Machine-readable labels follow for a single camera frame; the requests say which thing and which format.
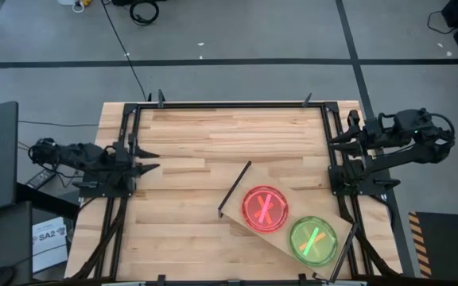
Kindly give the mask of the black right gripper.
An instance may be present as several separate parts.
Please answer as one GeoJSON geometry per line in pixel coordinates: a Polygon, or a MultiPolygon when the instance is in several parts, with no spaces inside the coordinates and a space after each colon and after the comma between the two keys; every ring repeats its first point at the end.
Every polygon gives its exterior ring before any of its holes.
{"type": "Polygon", "coordinates": [[[342,153],[349,153],[351,165],[354,167],[369,167],[378,159],[377,147],[374,146],[377,135],[377,121],[370,120],[369,125],[360,126],[360,116],[357,110],[351,110],[347,117],[351,132],[342,133],[332,138],[330,147],[342,153]]]}

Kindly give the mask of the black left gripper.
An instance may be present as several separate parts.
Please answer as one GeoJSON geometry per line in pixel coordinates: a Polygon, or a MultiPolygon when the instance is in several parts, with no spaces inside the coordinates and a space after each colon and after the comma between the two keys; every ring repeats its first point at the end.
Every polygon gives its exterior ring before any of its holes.
{"type": "MultiPolygon", "coordinates": [[[[135,191],[136,178],[155,168],[159,164],[139,164],[135,165],[134,155],[125,144],[125,135],[121,134],[116,142],[111,146],[114,152],[111,157],[114,162],[111,165],[110,174],[107,177],[107,182],[121,191],[135,191]]],[[[138,145],[135,147],[135,156],[139,158],[158,158],[159,155],[150,153],[141,149],[138,145]]]]}

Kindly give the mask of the wooden shelf with black legs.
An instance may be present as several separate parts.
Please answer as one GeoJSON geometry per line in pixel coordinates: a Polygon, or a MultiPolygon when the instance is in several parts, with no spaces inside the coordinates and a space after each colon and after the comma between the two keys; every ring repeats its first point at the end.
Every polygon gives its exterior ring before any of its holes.
{"type": "Polygon", "coordinates": [[[321,280],[338,278],[355,235],[355,225],[324,201],[305,198],[250,161],[223,197],[218,215],[244,226],[321,280]]]}

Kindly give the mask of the black desk strut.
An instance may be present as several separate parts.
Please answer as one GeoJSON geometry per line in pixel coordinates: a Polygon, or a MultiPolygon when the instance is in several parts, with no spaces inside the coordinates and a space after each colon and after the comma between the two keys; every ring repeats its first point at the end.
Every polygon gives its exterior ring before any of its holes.
{"type": "Polygon", "coordinates": [[[77,219],[80,208],[77,204],[48,195],[20,183],[17,183],[16,202],[31,202],[32,206],[39,210],[47,211],[73,221],[77,219]]]}

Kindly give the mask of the black remote control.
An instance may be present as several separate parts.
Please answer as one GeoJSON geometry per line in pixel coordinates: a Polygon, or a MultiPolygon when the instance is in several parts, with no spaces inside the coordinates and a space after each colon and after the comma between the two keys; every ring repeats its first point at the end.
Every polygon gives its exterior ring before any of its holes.
{"type": "Polygon", "coordinates": [[[34,177],[28,180],[25,185],[31,187],[32,189],[39,190],[41,187],[45,186],[51,179],[56,176],[55,172],[51,172],[43,169],[37,173],[34,177]]]}

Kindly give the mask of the white paper label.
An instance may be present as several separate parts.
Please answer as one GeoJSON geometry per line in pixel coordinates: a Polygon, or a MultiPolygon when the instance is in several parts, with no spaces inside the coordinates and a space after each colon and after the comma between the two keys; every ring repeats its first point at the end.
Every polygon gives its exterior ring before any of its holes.
{"type": "Polygon", "coordinates": [[[67,227],[61,217],[33,225],[33,274],[68,259],[67,227]]]}

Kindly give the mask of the black platform with striped edge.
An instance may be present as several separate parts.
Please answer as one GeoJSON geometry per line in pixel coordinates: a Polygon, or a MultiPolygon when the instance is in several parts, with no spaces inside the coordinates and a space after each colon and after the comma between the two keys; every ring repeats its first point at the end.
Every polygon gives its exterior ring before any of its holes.
{"type": "Polygon", "coordinates": [[[458,280],[458,214],[408,213],[421,277],[458,280]]]}

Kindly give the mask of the grey cabinet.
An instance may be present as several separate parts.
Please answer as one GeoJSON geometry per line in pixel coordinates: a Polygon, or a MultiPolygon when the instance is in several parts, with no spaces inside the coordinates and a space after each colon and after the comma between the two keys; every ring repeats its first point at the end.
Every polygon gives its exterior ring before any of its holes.
{"type": "Polygon", "coordinates": [[[19,203],[0,209],[0,267],[13,266],[10,286],[33,279],[32,207],[19,203]]]}

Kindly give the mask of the white power adapter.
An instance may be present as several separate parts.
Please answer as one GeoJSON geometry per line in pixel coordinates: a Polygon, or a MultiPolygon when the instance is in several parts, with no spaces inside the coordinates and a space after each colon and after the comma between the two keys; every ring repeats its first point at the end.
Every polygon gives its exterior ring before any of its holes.
{"type": "Polygon", "coordinates": [[[69,6],[74,13],[84,12],[83,0],[56,0],[61,6],[69,6]]]}

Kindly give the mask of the black aluminium table frame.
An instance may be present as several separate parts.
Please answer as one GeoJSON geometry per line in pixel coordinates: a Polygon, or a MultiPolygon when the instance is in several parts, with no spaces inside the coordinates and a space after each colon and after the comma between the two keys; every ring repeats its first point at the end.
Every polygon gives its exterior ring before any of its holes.
{"type": "Polygon", "coordinates": [[[328,179],[325,133],[335,123],[318,102],[169,102],[124,114],[104,104],[95,143],[138,128],[141,148],[160,166],[130,198],[119,280],[289,280],[308,269],[227,216],[218,206],[247,162],[340,215],[328,179]]]}

